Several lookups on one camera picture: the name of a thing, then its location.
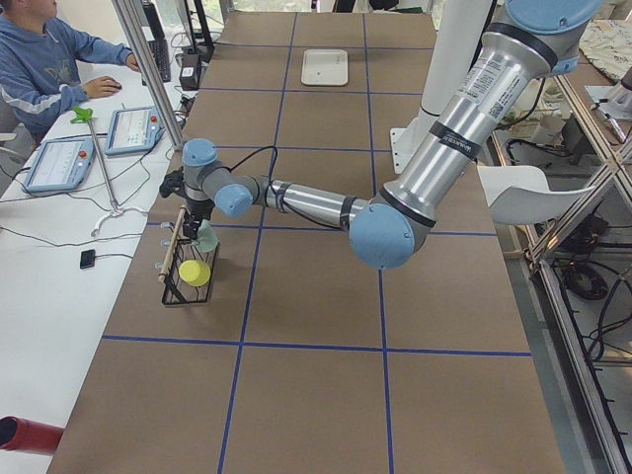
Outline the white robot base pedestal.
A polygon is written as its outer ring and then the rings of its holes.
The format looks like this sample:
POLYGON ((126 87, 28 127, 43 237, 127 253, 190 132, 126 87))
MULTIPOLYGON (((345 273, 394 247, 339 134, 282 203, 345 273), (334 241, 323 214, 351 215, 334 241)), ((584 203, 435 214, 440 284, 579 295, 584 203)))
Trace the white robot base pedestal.
POLYGON ((401 174, 476 62, 483 30, 494 16, 493 0, 449 0, 443 4, 431 64, 418 114, 390 130, 394 172, 401 174))

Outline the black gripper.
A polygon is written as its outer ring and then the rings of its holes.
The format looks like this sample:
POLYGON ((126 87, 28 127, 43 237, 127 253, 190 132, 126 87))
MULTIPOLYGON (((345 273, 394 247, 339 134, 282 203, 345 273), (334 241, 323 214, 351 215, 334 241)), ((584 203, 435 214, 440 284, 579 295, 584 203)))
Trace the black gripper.
POLYGON ((183 223, 183 234, 191 241, 198 238, 198 228, 204 219, 210 220, 213 211, 213 201, 199 189, 184 186, 184 199, 187 214, 183 223))

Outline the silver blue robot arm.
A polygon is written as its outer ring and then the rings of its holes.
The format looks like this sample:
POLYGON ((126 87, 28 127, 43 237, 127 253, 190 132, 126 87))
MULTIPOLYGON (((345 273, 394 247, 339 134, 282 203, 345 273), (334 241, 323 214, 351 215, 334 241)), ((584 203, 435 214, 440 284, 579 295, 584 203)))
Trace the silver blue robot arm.
POLYGON ((576 67, 580 38, 599 7, 596 1, 446 2, 431 70, 446 74, 451 97, 437 117, 419 113, 401 134, 410 160, 368 201, 238 176, 210 141, 189 141, 185 234, 206 236, 214 210, 235 217, 267 206, 347 231, 355 254, 373 268, 402 266, 423 246, 436 207, 528 83, 576 67))

